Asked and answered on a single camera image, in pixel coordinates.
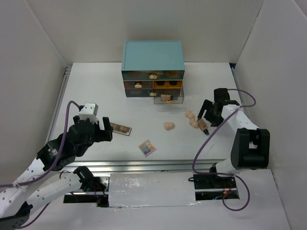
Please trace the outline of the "foundation bottle black cap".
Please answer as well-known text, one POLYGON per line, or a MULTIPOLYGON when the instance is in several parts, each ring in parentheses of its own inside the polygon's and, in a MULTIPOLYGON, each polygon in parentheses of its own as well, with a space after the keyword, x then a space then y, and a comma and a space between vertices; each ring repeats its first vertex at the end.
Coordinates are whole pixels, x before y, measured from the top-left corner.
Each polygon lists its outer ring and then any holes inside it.
POLYGON ((207 127, 207 124, 205 123, 205 121, 203 119, 199 119, 197 120, 198 123, 198 127, 199 129, 206 135, 209 135, 209 130, 207 127))

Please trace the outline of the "foundation bottle black pump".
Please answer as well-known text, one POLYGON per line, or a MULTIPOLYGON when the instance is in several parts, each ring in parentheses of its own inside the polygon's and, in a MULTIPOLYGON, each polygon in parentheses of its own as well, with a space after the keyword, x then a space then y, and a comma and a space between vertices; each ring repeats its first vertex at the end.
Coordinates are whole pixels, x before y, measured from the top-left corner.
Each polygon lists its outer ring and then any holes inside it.
POLYGON ((160 97, 161 101, 166 103, 166 104, 171 104, 173 101, 173 96, 169 94, 161 94, 160 97))

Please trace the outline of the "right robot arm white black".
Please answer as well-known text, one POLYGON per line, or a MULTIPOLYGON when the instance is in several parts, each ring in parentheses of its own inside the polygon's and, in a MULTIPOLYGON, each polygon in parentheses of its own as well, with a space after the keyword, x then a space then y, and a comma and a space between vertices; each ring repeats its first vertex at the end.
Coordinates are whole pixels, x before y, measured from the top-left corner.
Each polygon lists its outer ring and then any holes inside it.
POLYGON ((269 164, 269 131, 251 122, 243 111, 245 105, 231 100, 229 92, 227 88, 215 89, 214 101, 204 100, 196 120, 201 132, 208 136, 204 146, 225 124, 235 133, 230 156, 209 170, 209 183, 216 188, 225 183, 225 177, 240 171, 265 169, 269 164))

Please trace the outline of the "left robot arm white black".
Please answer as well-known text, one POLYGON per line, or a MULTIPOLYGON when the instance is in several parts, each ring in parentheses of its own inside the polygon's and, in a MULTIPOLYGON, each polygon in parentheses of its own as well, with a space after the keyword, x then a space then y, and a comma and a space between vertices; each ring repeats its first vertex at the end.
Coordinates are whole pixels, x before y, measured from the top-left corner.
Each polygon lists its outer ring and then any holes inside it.
POLYGON ((30 215, 39 208, 46 208, 58 197, 76 190, 91 191, 96 187, 105 190, 100 179, 94 177, 86 166, 79 166, 73 172, 45 187, 41 184, 51 172, 59 172, 77 157, 85 154, 94 143, 111 141, 113 128, 108 117, 103 117, 104 129, 98 121, 89 118, 73 118, 72 126, 64 125, 64 131, 57 139, 49 141, 37 154, 31 165, 12 185, 5 186, 0 194, 0 228, 15 230, 25 227, 30 215))

